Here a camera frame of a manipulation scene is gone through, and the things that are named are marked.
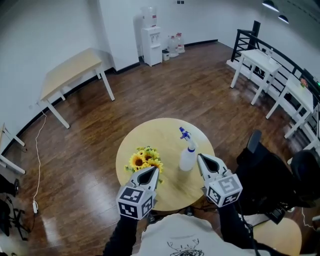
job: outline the spray bottle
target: spray bottle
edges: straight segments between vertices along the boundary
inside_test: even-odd
[[[191,134],[185,129],[180,127],[180,132],[182,137],[180,139],[185,139],[189,146],[181,152],[179,168],[182,171],[190,171],[196,164],[197,154],[196,154],[196,144],[191,138]]]

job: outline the lamp shade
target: lamp shade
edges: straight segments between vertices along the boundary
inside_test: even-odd
[[[283,22],[285,22],[285,23],[287,23],[287,24],[289,24],[289,20],[287,19],[287,17],[286,16],[284,16],[284,15],[279,15],[279,17],[278,17],[280,20],[282,20]]]
[[[279,12],[277,6],[276,6],[275,3],[274,3],[273,1],[271,1],[271,0],[265,0],[265,1],[263,1],[262,4],[263,4],[265,7],[268,7],[268,8],[271,9],[271,10],[274,10],[274,11],[276,11],[276,12]]]

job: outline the black railing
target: black railing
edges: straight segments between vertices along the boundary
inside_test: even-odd
[[[256,31],[253,31],[253,30],[243,30],[243,29],[237,30],[237,35],[234,43],[231,61],[239,62],[239,60],[236,58],[241,56],[241,53],[240,53],[241,51],[251,50],[251,49],[260,50],[262,46],[265,46],[268,49],[272,49],[273,53],[277,54],[280,57],[280,58],[279,57],[275,58],[275,60],[282,66],[282,68],[289,74],[294,75],[297,79],[300,79],[300,77],[305,78],[308,82],[308,89],[311,91],[316,101],[320,102],[320,88],[313,79],[309,79],[310,74],[308,74],[308,72],[305,69],[302,69],[300,66],[298,66],[293,60],[291,60],[286,55],[284,55],[281,51],[269,45],[268,43],[262,41],[258,37],[254,36],[255,34],[256,34]],[[254,72],[254,73],[263,79],[263,76],[261,74],[257,72]],[[285,74],[283,74],[283,71],[281,70],[279,70],[277,74],[279,74],[285,80],[288,79],[288,77]],[[274,80],[277,81],[282,86],[282,88],[279,88],[280,86],[275,86],[274,84],[272,84],[271,86],[274,87],[279,93],[281,93],[285,87],[285,82],[283,83],[276,77],[274,78]]]

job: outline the white power cable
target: white power cable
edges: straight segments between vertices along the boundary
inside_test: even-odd
[[[37,186],[37,188],[36,188],[36,193],[35,193],[35,195],[34,195],[34,197],[33,197],[33,202],[32,202],[33,211],[34,211],[35,214],[38,212],[38,203],[36,202],[36,195],[38,194],[38,190],[39,190],[40,174],[41,174],[41,172],[40,172],[41,161],[40,161],[40,157],[39,157],[38,140],[37,140],[37,139],[38,139],[38,137],[39,137],[39,135],[40,135],[41,130],[42,130],[43,127],[45,126],[45,123],[46,123],[46,120],[47,120],[47,115],[46,115],[43,111],[41,111],[41,112],[42,112],[43,115],[45,116],[45,117],[44,117],[44,122],[43,122],[43,125],[42,125],[41,129],[40,129],[39,132],[38,132],[38,135],[37,135],[36,138],[35,138],[36,154],[37,154],[37,156],[38,156],[38,161],[39,161],[39,179],[38,179],[38,186]]]
[[[306,222],[305,222],[306,216],[305,216],[305,214],[304,214],[304,209],[303,209],[303,208],[301,208],[301,212],[302,212],[302,215],[303,215],[303,224],[304,224],[306,227],[312,228],[312,229],[314,229],[315,231],[317,231],[313,226],[310,226],[309,224],[306,224]]]

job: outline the white table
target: white table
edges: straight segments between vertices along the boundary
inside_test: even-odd
[[[0,128],[0,144],[1,144],[2,134],[6,134],[10,140],[15,139],[23,147],[25,146],[25,143],[21,139],[19,139],[15,135],[11,135],[11,133],[7,130],[5,124],[3,124],[2,127]],[[6,168],[7,165],[8,165],[8,166],[12,167],[13,169],[15,169],[17,172],[19,172],[21,174],[25,174],[26,173],[26,171],[24,169],[21,169],[19,166],[15,165],[13,162],[9,161],[8,159],[6,159],[1,154],[0,154],[0,165],[3,166],[4,168]]]
[[[61,91],[63,87],[67,86],[79,77],[82,77],[85,73],[91,70],[95,70],[99,79],[102,77],[106,90],[109,93],[111,100],[114,101],[115,97],[111,91],[105,72],[102,68],[102,61],[91,48],[88,48],[67,59],[65,62],[49,71],[45,76],[40,101],[46,104],[46,106],[67,129],[70,127],[70,125],[64,120],[58,111],[56,111],[56,109],[49,102],[48,98],[56,92],[59,92],[61,98],[65,101],[66,99]]]
[[[235,87],[235,84],[237,82],[242,64],[244,63],[245,59],[250,61],[252,64],[252,68],[250,70],[250,75],[248,77],[249,80],[251,79],[251,76],[252,76],[256,66],[265,72],[264,79],[261,82],[261,84],[259,85],[259,89],[256,92],[253,100],[251,101],[251,104],[254,105],[256,103],[259,95],[261,94],[262,90],[264,89],[265,92],[267,92],[269,90],[269,87],[273,83],[273,81],[276,77],[276,73],[278,72],[281,65],[278,62],[276,62],[273,58],[269,57],[264,52],[260,51],[259,49],[243,50],[240,53],[241,53],[241,58],[239,61],[239,66],[235,71],[232,83],[230,85],[231,88]],[[267,81],[268,81],[268,78],[270,77],[270,75],[272,75],[272,80],[270,81],[270,83],[268,85]]]
[[[290,74],[288,80],[285,83],[285,87],[281,92],[279,98],[275,102],[274,106],[271,108],[270,112],[266,115],[266,119],[272,115],[272,113],[276,110],[279,103],[283,100],[285,95],[290,93],[296,100],[301,104],[299,109],[295,112],[292,118],[296,117],[302,108],[305,108],[305,114],[296,122],[296,124],[284,135],[287,139],[293,132],[295,132],[300,125],[302,125],[307,117],[314,111],[314,97],[312,93],[306,88],[302,87],[300,81],[293,75]]]

